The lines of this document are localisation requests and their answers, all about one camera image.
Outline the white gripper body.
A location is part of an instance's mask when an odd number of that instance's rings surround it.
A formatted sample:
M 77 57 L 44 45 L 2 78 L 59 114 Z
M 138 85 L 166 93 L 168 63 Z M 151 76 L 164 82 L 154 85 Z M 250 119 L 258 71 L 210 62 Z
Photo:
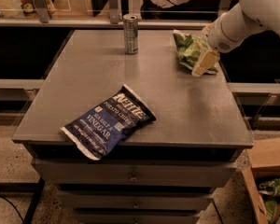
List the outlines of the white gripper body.
M 227 13 L 220 15 L 207 32 L 208 45 L 217 52 L 228 53 L 235 49 L 235 43 L 223 32 L 223 22 L 228 18 Z

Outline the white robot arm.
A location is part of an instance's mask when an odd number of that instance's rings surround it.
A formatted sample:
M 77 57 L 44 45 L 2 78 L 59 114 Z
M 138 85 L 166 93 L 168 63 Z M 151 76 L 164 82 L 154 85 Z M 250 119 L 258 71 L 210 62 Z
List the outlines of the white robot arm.
M 202 52 L 191 73 L 202 76 L 219 61 L 220 53 L 228 53 L 246 38 L 267 30 L 280 37 L 280 0 L 239 0 L 203 28 L 209 49 Z

